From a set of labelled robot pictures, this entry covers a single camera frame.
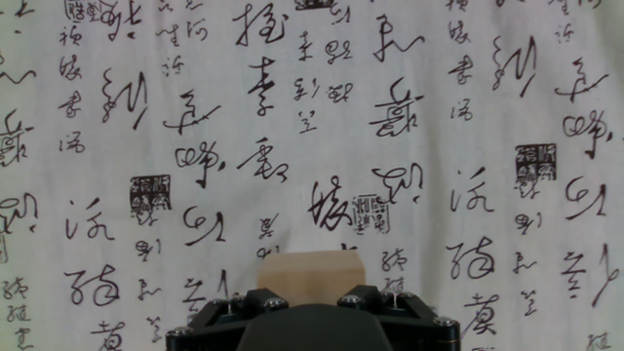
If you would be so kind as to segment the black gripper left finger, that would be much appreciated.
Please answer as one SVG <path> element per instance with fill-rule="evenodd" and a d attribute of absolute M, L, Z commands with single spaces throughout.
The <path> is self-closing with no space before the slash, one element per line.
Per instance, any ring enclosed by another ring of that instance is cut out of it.
<path fill-rule="evenodd" d="M 210 300 L 187 324 L 166 333 L 167 351 L 235 350 L 254 320 L 289 303 L 267 288 Z"/>

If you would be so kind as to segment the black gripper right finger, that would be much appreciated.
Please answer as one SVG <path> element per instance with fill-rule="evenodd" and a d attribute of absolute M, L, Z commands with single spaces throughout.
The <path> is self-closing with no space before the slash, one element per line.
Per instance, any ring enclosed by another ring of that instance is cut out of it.
<path fill-rule="evenodd" d="M 355 314 L 357 337 L 369 350 L 460 351 L 460 324 L 440 316 L 412 292 L 358 285 L 336 305 Z"/>

